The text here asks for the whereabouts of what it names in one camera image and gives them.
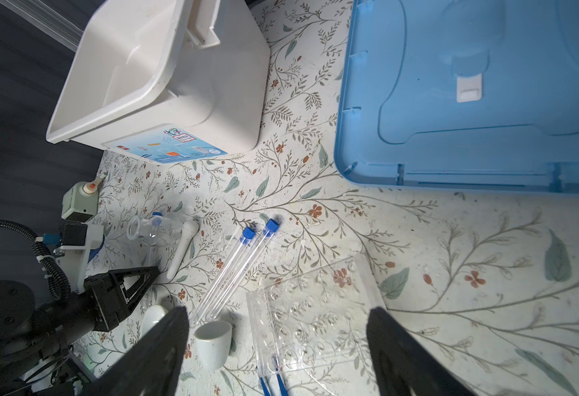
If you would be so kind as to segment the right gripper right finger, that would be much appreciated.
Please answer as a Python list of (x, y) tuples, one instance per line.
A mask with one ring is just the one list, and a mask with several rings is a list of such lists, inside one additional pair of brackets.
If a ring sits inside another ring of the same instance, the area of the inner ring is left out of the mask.
[(385, 309), (370, 310), (366, 327), (381, 395), (471, 395)]

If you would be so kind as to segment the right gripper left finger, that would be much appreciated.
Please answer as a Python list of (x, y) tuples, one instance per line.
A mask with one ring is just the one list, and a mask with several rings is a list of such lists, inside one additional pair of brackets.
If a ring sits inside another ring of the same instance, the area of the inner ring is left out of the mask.
[(187, 349), (185, 307), (170, 310), (83, 395), (174, 395)]

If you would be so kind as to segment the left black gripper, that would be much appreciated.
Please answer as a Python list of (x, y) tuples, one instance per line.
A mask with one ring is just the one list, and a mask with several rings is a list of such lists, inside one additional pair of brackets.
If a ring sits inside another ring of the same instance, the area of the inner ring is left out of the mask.
[(85, 292), (95, 315), (94, 331), (111, 332), (139, 305), (160, 275), (156, 266), (110, 270), (88, 277)]

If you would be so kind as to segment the blue capped test tube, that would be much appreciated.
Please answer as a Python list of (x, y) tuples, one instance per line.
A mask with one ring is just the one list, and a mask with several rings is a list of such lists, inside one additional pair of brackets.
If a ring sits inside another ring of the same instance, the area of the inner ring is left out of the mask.
[(148, 219), (148, 225), (149, 225), (149, 232), (148, 232), (149, 241), (147, 242), (147, 244), (149, 245), (149, 258), (148, 258), (148, 260), (149, 260), (149, 265), (151, 265), (151, 266), (156, 266), (157, 260), (160, 259), (159, 246), (161, 244), (160, 236), (161, 236), (161, 232), (162, 232), (163, 220), (164, 220), (164, 218), (163, 218), (161, 212), (153, 212), (152, 215)]
[(209, 289), (205, 293), (203, 299), (192, 312), (191, 323), (193, 327), (198, 326), (205, 321), (206, 315), (221, 296), (223, 287), (227, 284), (231, 271), (236, 268), (239, 259), (243, 256), (243, 252), (256, 236), (256, 231), (250, 227), (246, 227), (229, 246), (229, 254), (227, 255), (223, 267), (220, 269), (215, 280), (210, 284)]
[(230, 268), (229, 273), (222, 279), (219, 295), (212, 299), (210, 308), (208, 308), (203, 316), (205, 321), (211, 322), (218, 318), (220, 312), (228, 303), (230, 297), (235, 290), (237, 290), (247, 273), (254, 271), (258, 258), (270, 244), (279, 227), (280, 224), (275, 219), (268, 219), (261, 233), (245, 247), (245, 251), (240, 260), (236, 264), (233, 264), (233, 268)]

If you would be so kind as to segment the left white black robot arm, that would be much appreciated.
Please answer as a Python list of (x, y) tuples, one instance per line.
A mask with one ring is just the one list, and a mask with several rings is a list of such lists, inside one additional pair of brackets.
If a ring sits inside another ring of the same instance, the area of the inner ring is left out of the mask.
[(75, 395), (95, 376), (75, 356), (73, 344), (92, 332), (110, 332), (141, 302), (160, 270), (132, 267), (87, 276), (104, 244), (103, 226), (69, 223), (59, 234), (39, 235), (0, 219), (0, 228), (22, 234), (42, 266), (52, 302), (36, 305), (31, 288), (0, 280), (0, 395)]

